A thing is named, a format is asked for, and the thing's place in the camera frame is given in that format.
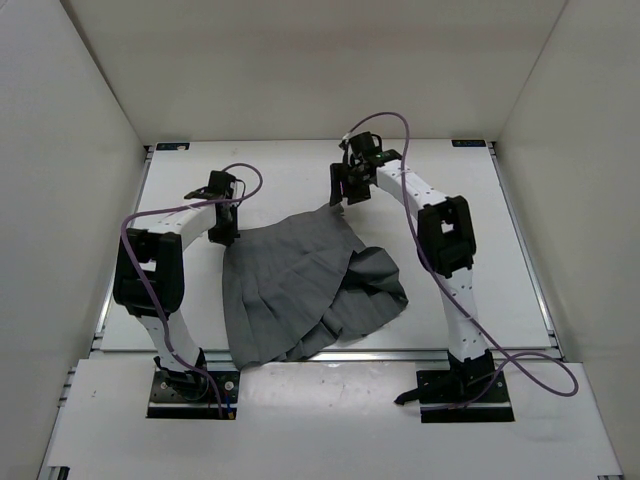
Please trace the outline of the grey pleated skirt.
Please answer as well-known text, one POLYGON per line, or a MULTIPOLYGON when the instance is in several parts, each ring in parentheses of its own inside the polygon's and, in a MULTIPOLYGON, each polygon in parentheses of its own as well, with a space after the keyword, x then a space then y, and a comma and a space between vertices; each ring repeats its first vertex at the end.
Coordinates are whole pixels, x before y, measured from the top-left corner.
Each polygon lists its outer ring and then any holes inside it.
POLYGON ((243 231, 224 253, 222 299, 239 370, 359 340, 409 304, 392 257, 329 204, 243 231))

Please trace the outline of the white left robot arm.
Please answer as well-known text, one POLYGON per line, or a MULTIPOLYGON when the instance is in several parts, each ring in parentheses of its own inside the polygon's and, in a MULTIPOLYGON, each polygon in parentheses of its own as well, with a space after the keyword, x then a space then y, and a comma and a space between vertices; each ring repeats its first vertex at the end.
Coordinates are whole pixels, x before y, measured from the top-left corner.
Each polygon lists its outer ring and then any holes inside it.
POLYGON ((206 392, 209 373, 181 313, 183 254, 203 234, 225 247, 239 237, 237 183, 229 171, 214 170, 182 205, 134 214, 121 231, 113 298, 144 326, 158 352, 157 367, 174 376, 188 398, 206 392))

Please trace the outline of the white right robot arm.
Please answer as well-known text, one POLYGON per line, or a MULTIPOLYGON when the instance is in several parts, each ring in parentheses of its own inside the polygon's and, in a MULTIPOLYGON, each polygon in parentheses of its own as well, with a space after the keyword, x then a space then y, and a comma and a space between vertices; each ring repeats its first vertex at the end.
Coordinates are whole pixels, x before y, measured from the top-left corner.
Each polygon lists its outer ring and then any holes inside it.
POLYGON ((395 403, 435 400, 453 403, 473 399, 494 375, 493 355, 480 329, 472 291, 476 239, 468 202, 436 190, 403 163, 397 151, 385 150, 371 132, 345 135, 343 158, 330 165, 330 204, 349 205, 371 198, 372 186, 388 193, 408 211, 419 260, 433 275, 448 328, 449 369, 426 384, 400 394, 395 403))

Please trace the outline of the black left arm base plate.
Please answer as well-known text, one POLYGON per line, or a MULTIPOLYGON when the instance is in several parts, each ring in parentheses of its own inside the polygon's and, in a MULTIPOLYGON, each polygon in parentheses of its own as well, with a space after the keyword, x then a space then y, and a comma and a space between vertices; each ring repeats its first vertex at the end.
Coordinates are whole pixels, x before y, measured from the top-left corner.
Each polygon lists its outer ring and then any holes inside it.
POLYGON ((220 420, 237 418, 241 373, 233 370, 209 371, 219 395, 206 379, 198 385, 171 379, 156 370, 149 393, 146 416, 150 419, 220 420))

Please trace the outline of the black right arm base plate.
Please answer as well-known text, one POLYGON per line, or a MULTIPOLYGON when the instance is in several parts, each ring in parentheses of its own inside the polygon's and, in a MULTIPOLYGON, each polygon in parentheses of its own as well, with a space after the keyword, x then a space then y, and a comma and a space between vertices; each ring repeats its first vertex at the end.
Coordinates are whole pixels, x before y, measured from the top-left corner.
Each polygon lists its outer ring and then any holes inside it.
POLYGON ((417 387, 401 393, 394 403, 418 402, 420 420, 427 423, 510 423, 515 421, 503 373, 481 380, 465 392, 446 370, 420 370, 417 387))

